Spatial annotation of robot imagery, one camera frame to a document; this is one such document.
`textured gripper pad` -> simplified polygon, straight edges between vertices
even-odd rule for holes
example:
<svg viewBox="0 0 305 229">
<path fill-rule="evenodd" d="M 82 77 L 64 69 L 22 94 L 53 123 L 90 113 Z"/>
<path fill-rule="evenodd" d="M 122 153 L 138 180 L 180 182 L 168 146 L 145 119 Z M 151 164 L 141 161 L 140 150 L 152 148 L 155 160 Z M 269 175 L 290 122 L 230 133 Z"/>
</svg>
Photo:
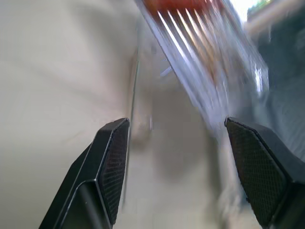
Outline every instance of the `textured gripper pad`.
<svg viewBox="0 0 305 229">
<path fill-rule="evenodd" d="M 99 184 L 110 223 L 115 224 L 124 181 L 129 122 L 112 134 Z"/>
<path fill-rule="evenodd" d="M 229 120 L 226 124 L 237 172 L 261 226 L 268 226 L 287 189 L 287 180 L 256 132 Z"/>
</svg>

